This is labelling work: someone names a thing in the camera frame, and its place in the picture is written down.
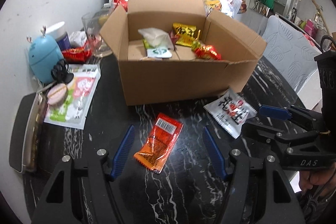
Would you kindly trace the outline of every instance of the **black marble table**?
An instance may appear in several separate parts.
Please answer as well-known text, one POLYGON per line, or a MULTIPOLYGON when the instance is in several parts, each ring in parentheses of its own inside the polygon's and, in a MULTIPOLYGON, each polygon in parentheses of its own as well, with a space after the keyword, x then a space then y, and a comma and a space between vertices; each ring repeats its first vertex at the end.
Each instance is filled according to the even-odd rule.
MULTIPOLYGON (((123 97, 118 65, 114 56, 100 61, 101 78, 93 97, 84 130, 43 125, 38 170, 26 173, 24 190, 29 215, 32 216, 39 197, 56 163, 63 155, 85 156, 88 145, 95 149, 111 149, 119 144, 115 139, 130 125, 135 126, 135 142, 122 175, 110 183, 125 224, 136 223, 212 223, 218 212, 226 183, 216 177, 202 142, 205 125, 214 127, 218 137, 248 155, 265 157, 272 152, 268 145, 244 138, 233 139, 204 110, 203 106, 216 98, 187 100, 173 103, 127 107, 123 97), (183 130, 160 174, 142 166, 132 155, 144 144, 159 112, 184 124, 183 130)), ((241 95, 254 108, 260 105, 303 107, 298 96, 280 73, 262 58, 241 95)), ((289 134, 302 132, 291 124, 256 116, 255 122, 274 126, 289 134)), ((90 199, 88 181, 83 183, 83 199, 88 223, 96 223, 90 199)), ((256 181, 249 183, 246 212, 242 223, 248 221, 255 196, 256 181)))

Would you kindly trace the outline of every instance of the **white lid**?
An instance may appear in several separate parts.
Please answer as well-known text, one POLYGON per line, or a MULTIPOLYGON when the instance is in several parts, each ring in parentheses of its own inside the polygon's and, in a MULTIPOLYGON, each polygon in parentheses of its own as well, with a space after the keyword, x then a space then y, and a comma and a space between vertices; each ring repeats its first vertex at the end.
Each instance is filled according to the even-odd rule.
POLYGON ((65 29, 65 22, 58 22, 50 27, 48 27, 45 31, 46 34, 51 35, 54 39, 57 39, 64 35, 67 32, 65 29))

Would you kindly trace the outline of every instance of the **blue humidifier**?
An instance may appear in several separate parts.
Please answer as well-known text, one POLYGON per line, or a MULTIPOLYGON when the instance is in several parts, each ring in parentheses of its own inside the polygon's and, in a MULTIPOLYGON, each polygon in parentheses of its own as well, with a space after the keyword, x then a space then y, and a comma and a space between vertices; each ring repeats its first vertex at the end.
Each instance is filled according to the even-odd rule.
POLYGON ((43 26, 41 32, 42 36, 36 38, 33 42, 31 37, 28 37, 28 41, 31 42, 28 59, 29 65, 43 84, 49 84, 53 82, 51 76, 51 70, 59 60, 63 59, 63 54, 59 49, 56 40, 50 35, 45 34, 46 27, 43 26))

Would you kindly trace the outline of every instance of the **glass cup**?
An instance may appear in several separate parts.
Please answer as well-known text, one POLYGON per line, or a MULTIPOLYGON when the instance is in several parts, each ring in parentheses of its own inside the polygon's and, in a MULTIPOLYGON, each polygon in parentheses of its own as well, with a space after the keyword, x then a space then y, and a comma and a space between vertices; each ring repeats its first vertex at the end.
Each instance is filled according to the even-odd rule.
POLYGON ((103 8, 98 12, 91 12, 82 16, 86 37, 89 41, 92 55, 95 57, 105 57, 112 53, 110 47, 99 34, 101 27, 104 25, 111 12, 112 9, 103 8))

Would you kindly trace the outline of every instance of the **human hand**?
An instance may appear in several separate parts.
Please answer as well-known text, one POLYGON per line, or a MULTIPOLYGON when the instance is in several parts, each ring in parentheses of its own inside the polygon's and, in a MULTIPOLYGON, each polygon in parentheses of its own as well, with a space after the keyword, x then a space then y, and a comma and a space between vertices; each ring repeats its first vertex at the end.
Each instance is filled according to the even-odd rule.
MULTIPOLYGON (((302 190, 302 194, 305 194, 308 189, 312 189, 313 185, 326 184, 328 180, 331 178, 331 176, 334 174, 335 169, 336 169, 336 163, 334 163, 330 169, 317 171, 314 173, 309 171, 300 171, 299 187, 302 190)), ((325 189, 322 191, 320 196, 326 196, 327 194, 332 192, 335 189, 335 187, 336 187, 336 175, 332 178, 332 180, 328 183, 328 185, 326 185, 325 189)))

